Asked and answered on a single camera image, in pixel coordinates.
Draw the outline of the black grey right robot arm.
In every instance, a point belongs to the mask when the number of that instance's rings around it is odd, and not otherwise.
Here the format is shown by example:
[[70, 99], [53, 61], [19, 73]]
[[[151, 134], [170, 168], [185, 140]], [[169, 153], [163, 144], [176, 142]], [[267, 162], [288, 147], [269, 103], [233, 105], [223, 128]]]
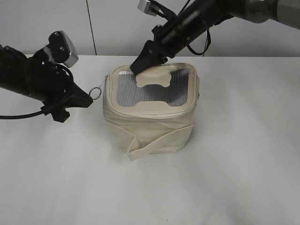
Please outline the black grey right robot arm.
[[134, 75], [165, 64], [184, 48], [204, 55], [211, 45], [210, 28], [234, 17], [252, 23], [274, 20], [300, 28], [298, 0], [195, 0], [187, 1], [178, 14], [155, 0], [142, 0], [138, 9], [167, 22], [152, 29], [153, 40], [146, 41], [130, 66]]

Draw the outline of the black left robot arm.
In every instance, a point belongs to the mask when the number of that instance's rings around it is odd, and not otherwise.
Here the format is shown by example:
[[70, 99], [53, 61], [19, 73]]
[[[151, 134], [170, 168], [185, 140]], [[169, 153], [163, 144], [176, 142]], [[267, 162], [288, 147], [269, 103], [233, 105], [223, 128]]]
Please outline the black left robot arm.
[[38, 112], [2, 115], [2, 120], [21, 120], [50, 114], [54, 121], [63, 123], [70, 116], [68, 108], [88, 108], [93, 103], [90, 95], [76, 85], [70, 69], [51, 62], [43, 49], [28, 58], [10, 46], [2, 46], [0, 86], [43, 103]]

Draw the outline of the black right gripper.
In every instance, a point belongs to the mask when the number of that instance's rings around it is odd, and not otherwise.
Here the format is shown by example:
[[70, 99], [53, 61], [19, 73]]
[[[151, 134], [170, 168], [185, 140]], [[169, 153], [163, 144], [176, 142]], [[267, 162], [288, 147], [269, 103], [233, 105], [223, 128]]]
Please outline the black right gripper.
[[[165, 64], [168, 58], [174, 58], [184, 48], [198, 56], [207, 52], [211, 45], [210, 4], [185, 5], [178, 14], [162, 4], [156, 4], [151, 11], [165, 18], [167, 22], [153, 28], [153, 40], [145, 43], [141, 53], [130, 66], [134, 75], [153, 66]], [[203, 51], [197, 52], [190, 46], [190, 43], [203, 33], [206, 33], [206, 43]]]

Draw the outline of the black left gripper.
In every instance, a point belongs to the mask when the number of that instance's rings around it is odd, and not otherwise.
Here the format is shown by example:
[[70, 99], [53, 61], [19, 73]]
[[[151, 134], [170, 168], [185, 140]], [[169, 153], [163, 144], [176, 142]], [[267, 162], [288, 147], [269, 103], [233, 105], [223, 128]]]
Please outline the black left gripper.
[[50, 48], [42, 48], [27, 59], [31, 96], [42, 101], [42, 114], [54, 121], [66, 121], [66, 108], [88, 108], [92, 98], [74, 83], [69, 68], [56, 63]]

